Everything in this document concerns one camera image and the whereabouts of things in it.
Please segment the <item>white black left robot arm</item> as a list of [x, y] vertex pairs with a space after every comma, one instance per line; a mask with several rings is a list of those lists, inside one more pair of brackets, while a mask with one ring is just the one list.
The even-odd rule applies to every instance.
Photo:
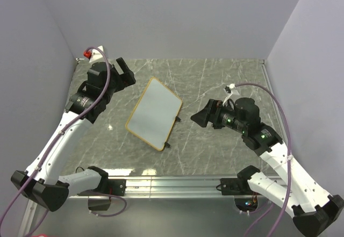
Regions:
[[67, 198], [85, 191], [96, 195], [110, 194], [109, 174], [96, 166], [80, 173], [62, 176], [61, 172], [72, 151], [86, 131], [105, 111], [112, 95], [134, 85], [134, 73], [123, 58], [112, 64], [95, 62], [87, 71], [87, 79], [73, 94], [61, 121], [39, 156], [25, 169], [16, 170], [11, 182], [21, 194], [51, 212], [63, 206]]

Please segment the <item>yellow framed whiteboard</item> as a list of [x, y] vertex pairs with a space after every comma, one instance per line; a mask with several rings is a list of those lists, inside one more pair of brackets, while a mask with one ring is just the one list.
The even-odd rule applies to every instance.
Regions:
[[182, 107], [182, 99], [156, 77], [150, 78], [125, 128], [134, 136], [162, 151]]

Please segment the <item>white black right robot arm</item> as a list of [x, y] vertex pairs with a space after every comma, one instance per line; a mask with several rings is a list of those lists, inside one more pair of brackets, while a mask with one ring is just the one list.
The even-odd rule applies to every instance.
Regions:
[[256, 192], [286, 212], [304, 236], [319, 236], [334, 223], [343, 210], [343, 198], [322, 188], [294, 158], [286, 143], [261, 121], [260, 109], [251, 98], [224, 104], [210, 99], [205, 108], [190, 119], [201, 127], [228, 127], [241, 134], [244, 144], [268, 163], [286, 186], [267, 177], [260, 169], [248, 166], [238, 174], [240, 192]]

